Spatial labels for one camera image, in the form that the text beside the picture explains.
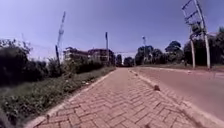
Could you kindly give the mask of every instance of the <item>brick pavement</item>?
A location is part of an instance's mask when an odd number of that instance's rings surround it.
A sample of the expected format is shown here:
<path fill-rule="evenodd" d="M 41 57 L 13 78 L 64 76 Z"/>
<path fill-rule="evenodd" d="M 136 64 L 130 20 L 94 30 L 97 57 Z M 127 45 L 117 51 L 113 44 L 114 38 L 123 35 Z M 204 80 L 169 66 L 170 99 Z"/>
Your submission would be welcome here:
<path fill-rule="evenodd" d="M 35 128 L 195 128 L 128 69 L 81 93 Z"/>

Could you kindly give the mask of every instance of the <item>utility pole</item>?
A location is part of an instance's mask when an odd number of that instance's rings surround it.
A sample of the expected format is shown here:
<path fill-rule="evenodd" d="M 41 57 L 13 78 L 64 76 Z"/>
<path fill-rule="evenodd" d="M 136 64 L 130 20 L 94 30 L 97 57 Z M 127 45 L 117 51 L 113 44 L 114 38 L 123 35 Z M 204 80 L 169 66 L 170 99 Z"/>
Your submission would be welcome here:
<path fill-rule="evenodd" d="M 145 36 L 142 36 L 142 39 L 143 39 L 143 44 L 144 44 L 144 63 L 145 63 L 145 60 L 146 60 L 146 38 L 145 38 Z"/>
<path fill-rule="evenodd" d="M 194 4 L 196 6 L 196 11 L 194 11 L 192 14 L 190 14 L 189 16 L 186 15 L 186 8 L 187 6 L 192 2 L 193 0 L 189 0 L 183 7 L 183 13 L 184 13 L 184 17 L 185 17 L 185 21 L 186 24 L 189 25 L 191 27 L 191 29 L 193 27 L 197 27 L 197 31 L 193 31 L 191 30 L 191 35 L 190 35 L 190 41 L 191 41 L 191 48 L 192 48 L 192 59 L 193 59 L 193 68 L 195 68 L 195 54 L 194 54 L 194 46 L 193 46 L 193 38 L 194 37 L 198 37 L 199 35 L 203 36 L 203 40 L 205 41 L 205 45 L 206 45 L 206 53 L 207 53 L 207 67 L 208 69 L 211 68 L 211 59 L 210 59 L 210 48 L 209 48 L 209 42 L 208 42 L 208 36 L 207 36 L 207 29 L 206 29 L 206 25 L 205 25 L 205 20 L 203 17 L 203 13 L 202 13 L 202 9 L 201 6 L 198 2 L 198 0 L 194 0 Z M 195 21 L 195 22 L 190 22 L 190 19 L 192 17 L 194 17 L 196 14 L 198 14 L 200 21 Z"/>
<path fill-rule="evenodd" d="M 201 28 L 203 29 L 202 30 L 202 36 L 204 37 L 204 41 L 205 41 L 205 45 L 206 45 L 206 53 L 207 53 L 207 67 L 208 69 L 211 68 L 211 59 L 210 59 L 210 47 L 209 47 L 209 42 L 208 42 L 208 36 L 207 36 L 207 28 L 206 28 L 206 25 L 205 25 L 205 19 L 204 19 L 204 16 L 203 16 L 203 13 L 202 13 L 202 9 L 201 9 L 201 6 L 198 2 L 198 0 L 194 0 L 194 3 L 197 7 L 197 11 L 198 11 L 198 14 L 200 16 L 200 19 L 201 19 Z"/>
<path fill-rule="evenodd" d="M 109 65 L 110 56 L 109 56 L 109 49 L 108 49 L 108 32 L 105 33 L 105 38 L 106 38 L 106 49 L 107 49 L 107 64 Z"/>
<path fill-rule="evenodd" d="M 65 16 L 66 16 L 66 12 L 64 12 L 64 14 L 63 14 L 62 21 L 61 21 L 61 26 L 60 26 L 60 29 L 59 29 L 59 32 L 58 32 L 57 44 L 55 45 L 56 58 L 57 58 L 59 67 L 60 67 L 60 53 L 59 52 L 61 52 L 61 39 L 62 39 L 62 36 L 64 34 Z"/>

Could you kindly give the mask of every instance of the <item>sky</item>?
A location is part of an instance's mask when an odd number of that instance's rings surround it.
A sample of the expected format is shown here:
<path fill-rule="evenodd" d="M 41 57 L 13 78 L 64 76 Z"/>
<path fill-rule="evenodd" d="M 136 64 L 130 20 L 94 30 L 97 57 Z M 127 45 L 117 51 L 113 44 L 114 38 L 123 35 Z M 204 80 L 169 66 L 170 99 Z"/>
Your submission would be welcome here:
<path fill-rule="evenodd" d="M 189 28 L 181 7 L 188 0 L 0 0 L 0 38 L 30 42 L 30 56 L 54 57 L 63 12 L 66 11 L 62 49 L 109 48 L 123 56 L 134 56 L 147 45 L 164 48 L 177 40 L 188 41 Z M 224 26 L 224 1 L 199 0 L 208 32 Z M 190 4 L 188 14 L 193 12 Z"/>

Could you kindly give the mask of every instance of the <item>curb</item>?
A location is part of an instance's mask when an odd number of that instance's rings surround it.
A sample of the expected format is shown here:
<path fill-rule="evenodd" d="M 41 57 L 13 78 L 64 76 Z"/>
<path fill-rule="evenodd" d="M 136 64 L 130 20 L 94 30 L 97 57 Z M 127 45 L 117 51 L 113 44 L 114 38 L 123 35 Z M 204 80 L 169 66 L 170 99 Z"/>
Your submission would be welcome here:
<path fill-rule="evenodd" d="M 189 69 L 173 69 L 173 68 L 154 68 L 154 67 L 147 67 L 153 70 L 166 70 L 166 71 L 174 71 L 174 72 L 181 72 L 186 74 L 195 74 L 195 75 L 204 75 L 205 73 L 208 73 L 209 75 L 212 75 L 215 78 L 224 78 L 224 73 L 220 72 L 208 72 L 208 71 L 197 71 L 197 70 L 189 70 Z"/>
<path fill-rule="evenodd" d="M 74 92 L 75 94 L 71 95 L 70 98 L 63 100 L 59 105 L 57 105 L 57 106 L 53 107 L 52 109 L 50 109 L 49 111 L 47 111 L 46 114 L 39 116 L 39 117 L 35 118 L 34 120 L 31 120 L 30 122 L 26 123 L 24 125 L 24 128 L 36 127 L 37 125 L 42 123 L 45 119 L 53 116 L 58 110 L 62 109 L 67 103 L 69 103 L 70 101 L 73 101 L 81 93 L 84 93 L 84 92 L 88 91 L 89 89 L 93 88 L 95 85 L 97 85 L 98 83 L 100 83 L 101 81 L 103 81 L 104 79 L 109 77 L 110 75 L 112 75 L 115 71 L 116 71 L 116 69 L 114 71 L 111 71 L 107 75 L 100 77 L 98 80 L 96 80 L 94 83 L 90 84 L 87 88 L 81 90 L 80 92 L 78 92 L 78 93 Z"/>
<path fill-rule="evenodd" d="M 155 85 L 157 85 L 157 83 L 150 80 L 150 78 L 143 77 L 139 73 L 133 70 L 130 70 L 130 71 L 134 74 L 138 74 L 138 77 L 141 80 L 145 81 L 146 83 L 149 83 L 149 85 L 152 88 L 154 88 Z M 168 95 L 165 95 L 162 91 L 156 91 L 156 92 L 159 95 L 161 95 L 164 99 L 173 103 L 181 112 L 183 112 L 183 114 L 185 114 L 185 116 L 191 119 L 199 128 L 224 128 L 223 121 L 200 110 L 199 108 L 197 108 L 190 102 L 183 100 L 182 104 L 179 105 L 174 99 L 174 97 L 169 97 Z"/>

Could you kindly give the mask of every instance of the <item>street light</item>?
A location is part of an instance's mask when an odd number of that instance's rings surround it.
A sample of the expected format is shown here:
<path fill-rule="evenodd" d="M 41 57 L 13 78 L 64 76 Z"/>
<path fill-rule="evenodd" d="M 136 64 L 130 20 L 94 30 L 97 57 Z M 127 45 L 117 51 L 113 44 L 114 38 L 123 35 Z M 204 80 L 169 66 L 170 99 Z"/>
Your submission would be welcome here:
<path fill-rule="evenodd" d="M 144 62 L 146 60 L 146 38 L 145 36 L 142 36 L 143 44 L 144 44 Z"/>

